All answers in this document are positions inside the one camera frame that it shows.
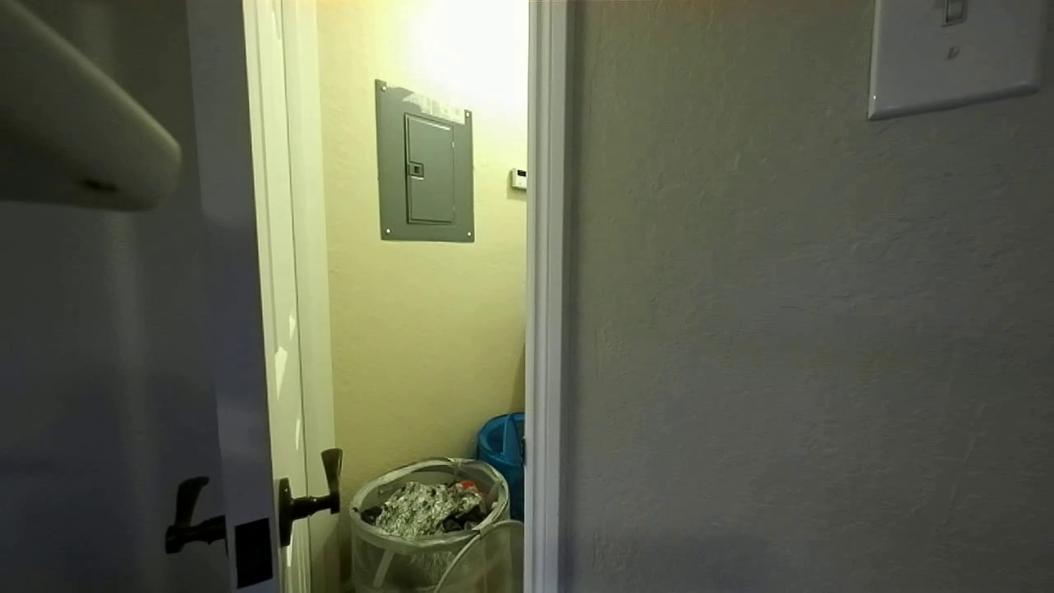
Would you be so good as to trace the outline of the white panel door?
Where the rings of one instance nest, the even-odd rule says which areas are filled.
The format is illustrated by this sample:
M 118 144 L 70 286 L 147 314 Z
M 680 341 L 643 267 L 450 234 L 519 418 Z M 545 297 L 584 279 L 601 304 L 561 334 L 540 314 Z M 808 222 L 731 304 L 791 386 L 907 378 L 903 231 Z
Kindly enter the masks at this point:
M 337 593 L 323 495 L 314 0 L 24 0 L 185 151 L 152 210 L 0 197 L 0 593 Z M 228 537 L 165 551 L 175 495 Z M 235 583 L 269 520 L 272 577 Z

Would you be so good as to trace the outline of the black inner door lever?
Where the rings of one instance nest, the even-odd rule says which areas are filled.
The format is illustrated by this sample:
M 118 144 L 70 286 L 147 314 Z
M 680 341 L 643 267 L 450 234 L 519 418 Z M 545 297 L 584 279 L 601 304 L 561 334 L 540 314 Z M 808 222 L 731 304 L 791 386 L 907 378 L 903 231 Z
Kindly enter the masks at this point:
M 314 516 L 321 512 L 338 513 L 343 512 L 343 453 L 325 447 L 323 461 L 323 495 L 293 495 L 288 478 L 277 481 L 277 516 L 279 516 L 279 545 L 293 541 L 293 523 Z

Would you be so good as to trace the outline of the black door lever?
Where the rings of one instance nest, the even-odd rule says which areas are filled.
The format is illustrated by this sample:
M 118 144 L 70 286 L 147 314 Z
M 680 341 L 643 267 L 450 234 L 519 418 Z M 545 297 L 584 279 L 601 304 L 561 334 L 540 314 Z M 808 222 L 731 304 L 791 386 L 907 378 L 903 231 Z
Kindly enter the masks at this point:
M 180 552 L 188 545 L 216 545 L 228 537 L 228 523 L 220 513 L 203 520 L 194 516 L 194 507 L 203 488 L 206 488 L 203 478 L 188 478 L 177 483 L 175 520 L 165 526 L 168 552 Z
M 293 541 L 293 523 L 314 516 L 321 512 L 338 513 L 343 512 L 343 453 L 325 447 L 323 461 L 323 495 L 293 495 L 288 478 L 277 481 L 277 516 L 279 516 L 279 545 Z

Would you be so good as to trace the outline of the black door latch plate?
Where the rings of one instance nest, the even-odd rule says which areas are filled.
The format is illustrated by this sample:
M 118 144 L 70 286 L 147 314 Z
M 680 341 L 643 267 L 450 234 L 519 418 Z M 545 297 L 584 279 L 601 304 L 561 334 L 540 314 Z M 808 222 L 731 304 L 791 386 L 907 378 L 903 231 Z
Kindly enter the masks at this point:
M 256 585 L 272 577 L 269 520 L 247 520 L 235 526 L 235 583 Z

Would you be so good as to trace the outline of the black outer door lever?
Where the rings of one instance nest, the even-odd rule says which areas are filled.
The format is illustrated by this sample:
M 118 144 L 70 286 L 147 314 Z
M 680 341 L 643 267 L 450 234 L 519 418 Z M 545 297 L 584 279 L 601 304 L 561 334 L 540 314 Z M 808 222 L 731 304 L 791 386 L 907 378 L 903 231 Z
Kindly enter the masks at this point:
M 180 552 L 188 545 L 216 545 L 228 537 L 228 523 L 220 513 L 203 520 L 194 516 L 194 507 L 203 488 L 206 488 L 203 478 L 188 478 L 177 483 L 175 520 L 165 526 L 168 552 Z

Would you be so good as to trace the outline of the blue bag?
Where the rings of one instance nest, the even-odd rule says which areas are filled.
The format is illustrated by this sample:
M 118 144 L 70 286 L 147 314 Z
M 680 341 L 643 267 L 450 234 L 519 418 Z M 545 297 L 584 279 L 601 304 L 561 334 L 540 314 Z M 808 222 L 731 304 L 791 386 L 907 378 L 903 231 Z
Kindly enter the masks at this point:
M 478 429 L 474 455 L 502 470 L 511 488 L 511 513 L 525 516 L 525 416 L 493 416 Z

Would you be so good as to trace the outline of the grey electrical panel box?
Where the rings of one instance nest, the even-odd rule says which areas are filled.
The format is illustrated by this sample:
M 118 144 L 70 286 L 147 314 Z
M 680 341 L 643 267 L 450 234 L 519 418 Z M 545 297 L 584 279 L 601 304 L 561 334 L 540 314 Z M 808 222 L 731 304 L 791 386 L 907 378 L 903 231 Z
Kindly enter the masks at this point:
M 377 81 L 380 234 L 474 242 L 474 112 Z

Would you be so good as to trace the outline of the white mesh laundry basket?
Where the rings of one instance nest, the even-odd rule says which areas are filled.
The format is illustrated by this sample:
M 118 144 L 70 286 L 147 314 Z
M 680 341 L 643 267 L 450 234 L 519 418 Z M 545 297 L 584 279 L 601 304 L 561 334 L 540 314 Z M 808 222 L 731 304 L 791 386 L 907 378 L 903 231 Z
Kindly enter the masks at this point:
M 525 593 L 525 523 L 508 478 L 474 459 L 428 459 L 349 500 L 349 593 Z

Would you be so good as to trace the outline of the white door frame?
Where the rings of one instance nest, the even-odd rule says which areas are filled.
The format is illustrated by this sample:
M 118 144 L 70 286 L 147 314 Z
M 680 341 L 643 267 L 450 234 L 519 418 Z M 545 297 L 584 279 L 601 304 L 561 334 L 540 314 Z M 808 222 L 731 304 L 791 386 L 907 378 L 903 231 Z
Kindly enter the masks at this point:
M 525 589 L 561 589 L 563 513 L 563 334 L 567 334 L 567 156 L 569 0 L 530 0 L 530 314 Z

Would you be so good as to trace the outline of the white light switch plate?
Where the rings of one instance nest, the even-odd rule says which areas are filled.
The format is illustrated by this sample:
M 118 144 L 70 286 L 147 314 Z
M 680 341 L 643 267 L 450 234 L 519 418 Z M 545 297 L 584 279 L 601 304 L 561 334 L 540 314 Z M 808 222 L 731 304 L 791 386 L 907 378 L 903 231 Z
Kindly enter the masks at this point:
M 1041 85 L 1052 0 L 874 0 L 866 112 L 894 119 Z

